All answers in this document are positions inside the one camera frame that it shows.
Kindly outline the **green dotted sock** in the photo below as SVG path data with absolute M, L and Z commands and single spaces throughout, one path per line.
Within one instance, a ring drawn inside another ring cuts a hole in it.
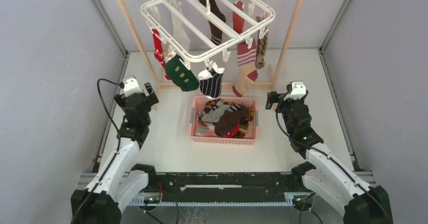
M 182 58 L 175 54 L 165 65 L 165 72 L 171 81 L 183 92 L 194 91 L 199 88 L 199 80 L 184 64 Z

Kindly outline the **red black argyle sock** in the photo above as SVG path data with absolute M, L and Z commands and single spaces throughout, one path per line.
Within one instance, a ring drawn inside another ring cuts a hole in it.
M 248 108 L 246 113 L 243 115 L 243 117 L 239 121 L 239 124 L 240 124 L 239 132 L 233 138 L 242 139 L 246 136 L 249 125 L 254 119 L 254 115 L 255 115 L 255 109 Z

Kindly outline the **pink plastic basket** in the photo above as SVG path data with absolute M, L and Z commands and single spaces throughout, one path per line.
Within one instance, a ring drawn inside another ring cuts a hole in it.
M 252 145 L 258 137 L 255 98 L 196 96 L 189 136 L 194 142 Z

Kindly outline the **brown sock striped cuff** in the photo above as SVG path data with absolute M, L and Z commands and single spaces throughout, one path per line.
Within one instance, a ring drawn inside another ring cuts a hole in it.
M 239 123 L 247 109 L 248 107 L 241 104 L 232 105 L 228 111 L 224 112 L 223 116 L 217 122 L 215 133 L 219 137 L 225 137 L 225 135 Z

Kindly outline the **plain red sock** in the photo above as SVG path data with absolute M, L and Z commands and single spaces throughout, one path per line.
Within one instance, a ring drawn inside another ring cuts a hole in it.
M 225 137 L 226 138 L 233 138 L 238 132 L 239 132 L 239 129 L 240 129 L 240 124 L 238 123 L 234 128 L 232 128 L 228 133 L 227 133 L 227 135 L 225 135 Z

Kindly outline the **red white patterned sock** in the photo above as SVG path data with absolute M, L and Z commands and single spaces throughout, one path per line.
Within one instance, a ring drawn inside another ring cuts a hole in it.
M 159 32 L 155 28 L 152 28 L 151 31 L 152 31 L 153 44 L 154 44 L 154 57 L 160 63 L 161 67 L 164 69 L 165 78 L 171 81 L 171 78 L 166 73 L 166 61 L 165 61 L 164 51 L 163 51 L 163 42 L 161 41 Z

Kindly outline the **black white striped sock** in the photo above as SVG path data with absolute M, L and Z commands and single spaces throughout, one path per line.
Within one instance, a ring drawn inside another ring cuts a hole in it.
M 198 74 L 200 92 L 208 99 L 217 99 L 221 95 L 225 68 L 212 62 Z

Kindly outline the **grey long sock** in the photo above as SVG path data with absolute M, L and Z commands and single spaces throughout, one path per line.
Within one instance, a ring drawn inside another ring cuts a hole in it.
M 214 109 L 212 112 L 205 114 L 200 118 L 201 121 L 207 122 L 207 123 L 217 123 L 220 118 L 223 116 L 224 112 L 228 111 L 231 108 L 231 105 L 223 104 L 216 109 Z

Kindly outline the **pink patterned sock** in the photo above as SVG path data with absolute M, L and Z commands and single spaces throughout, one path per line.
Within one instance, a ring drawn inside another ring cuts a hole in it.
M 199 117 L 194 135 L 200 137 L 217 137 L 217 134 L 215 133 L 215 126 L 217 122 L 218 120 L 213 117 Z

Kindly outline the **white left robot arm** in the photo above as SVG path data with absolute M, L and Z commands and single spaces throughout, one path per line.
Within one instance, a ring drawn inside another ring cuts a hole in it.
M 149 113 L 158 98 L 149 82 L 141 88 L 135 78 L 128 78 L 120 87 L 123 93 L 117 94 L 115 101 L 124 117 L 116 128 L 117 146 L 85 189 L 72 194 L 71 223 L 120 223 L 124 210 L 141 190 L 152 192 L 157 188 L 151 165 L 137 164 L 127 177 L 124 173 L 148 136 Z

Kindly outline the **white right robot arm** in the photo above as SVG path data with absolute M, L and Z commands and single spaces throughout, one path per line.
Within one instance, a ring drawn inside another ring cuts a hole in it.
M 292 169 L 292 187 L 314 192 L 342 217 L 343 223 L 393 223 L 387 191 L 372 186 L 342 164 L 311 127 L 305 96 L 289 95 L 268 92 L 265 108 L 277 105 L 275 117 L 280 130 L 305 159 Z

